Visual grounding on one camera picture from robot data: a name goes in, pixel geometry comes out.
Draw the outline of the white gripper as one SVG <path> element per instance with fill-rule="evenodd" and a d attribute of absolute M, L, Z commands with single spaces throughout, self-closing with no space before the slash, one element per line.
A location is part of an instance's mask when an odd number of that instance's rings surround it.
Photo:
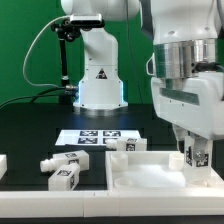
<path fill-rule="evenodd" d="M 202 136 L 193 138 L 192 148 L 195 166 L 200 167 L 206 139 L 224 139 L 224 73 L 200 72 L 197 77 L 185 79 L 180 91 L 165 89 L 165 83 L 153 77 L 151 90 L 157 116 L 173 123 L 180 152 L 184 151 L 188 131 Z"/>

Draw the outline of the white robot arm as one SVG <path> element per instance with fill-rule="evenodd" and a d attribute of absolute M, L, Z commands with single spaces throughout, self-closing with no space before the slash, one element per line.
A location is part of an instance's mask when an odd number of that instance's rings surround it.
<path fill-rule="evenodd" d="M 158 117 L 192 134 L 186 161 L 209 162 L 224 138 L 224 69 L 216 41 L 224 28 L 224 0 L 131 0 L 154 45 L 151 90 Z"/>

